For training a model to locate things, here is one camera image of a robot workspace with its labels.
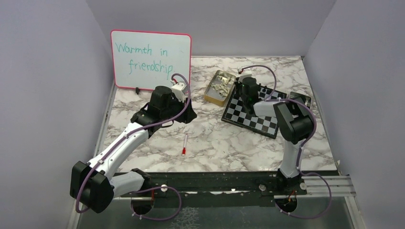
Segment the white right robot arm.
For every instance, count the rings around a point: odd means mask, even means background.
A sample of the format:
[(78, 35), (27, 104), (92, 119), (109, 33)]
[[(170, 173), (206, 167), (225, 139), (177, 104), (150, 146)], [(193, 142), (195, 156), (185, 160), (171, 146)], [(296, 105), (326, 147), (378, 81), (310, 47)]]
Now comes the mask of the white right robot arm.
[(316, 121), (308, 103), (310, 97), (291, 92), (288, 98), (260, 99), (261, 90), (253, 77), (238, 77), (236, 94), (242, 106), (253, 117), (274, 117), (284, 138), (284, 155), (276, 175), (276, 189), (287, 194), (300, 183), (300, 163), (303, 145), (313, 136)]

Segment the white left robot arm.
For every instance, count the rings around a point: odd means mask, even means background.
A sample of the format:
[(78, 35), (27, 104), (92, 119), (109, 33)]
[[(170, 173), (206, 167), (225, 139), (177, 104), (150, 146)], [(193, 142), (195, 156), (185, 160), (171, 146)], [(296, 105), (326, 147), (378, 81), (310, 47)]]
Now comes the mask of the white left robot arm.
[(116, 176), (121, 164), (167, 122), (190, 123), (197, 117), (192, 109), (190, 88), (185, 82), (172, 87), (157, 86), (150, 101), (134, 113), (124, 131), (102, 153), (72, 168), (70, 196), (95, 213), (111, 201), (134, 191), (139, 196), (150, 190), (148, 175), (139, 169)]

